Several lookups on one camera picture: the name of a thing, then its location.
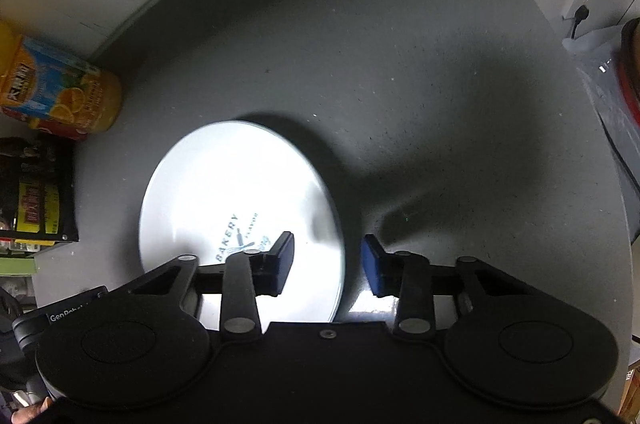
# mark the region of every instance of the plate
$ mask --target plate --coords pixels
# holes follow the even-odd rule
[[[140,258],[149,271],[181,254],[201,265],[243,249],[268,251],[295,237],[282,294],[258,296],[272,321],[330,322],[344,284],[344,242],[327,188],[293,144],[250,122],[227,121],[185,136],[159,163],[142,202]],[[200,322],[218,330],[221,295],[204,295]]]

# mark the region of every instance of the black plug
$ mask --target black plug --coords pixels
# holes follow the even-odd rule
[[[580,22],[582,20],[587,19],[588,17],[589,17],[589,9],[587,8],[586,5],[581,5],[575,10],[574,30],[571,32],[571,39],[575,39],[575,30],[578,28],[578,25],[580,25]]]

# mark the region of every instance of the silver screw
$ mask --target silver screw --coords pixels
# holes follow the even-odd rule
[[[255,328],[255,322],[249,318],[231,318],[225,321],[225,330],[232,334],[246,334]]]
[[[320,337],[323,339],[335,339],[338,336],[338,332],[335,330],[329,330],[326,328],[325,330],[320,330]]]
[[[400,330],[407,334],[424,334],[431,328],[431,323],[420,318],[407,318],[400,321]]]

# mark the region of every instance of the table surface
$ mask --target table surface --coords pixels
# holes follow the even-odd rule
[[[205,124],[252,120],[296,144],[332,192],[339,319],[376,310],[358,269],[367,232],[436,264],[475,255],[612,330],[620,363],[604,401],[617,406],[632,314],[618,178],[533,0],[160,0],[98,62],[121,75],[124,107],[79,145],[81,241],[37,258],[40,304],[139,274],[160,159]]]

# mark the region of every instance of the orange juice powder package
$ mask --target orange juice powder package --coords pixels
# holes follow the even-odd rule
[[[0,106],[86,132],[103,131],[122,103],[118,78],[0,22]]]

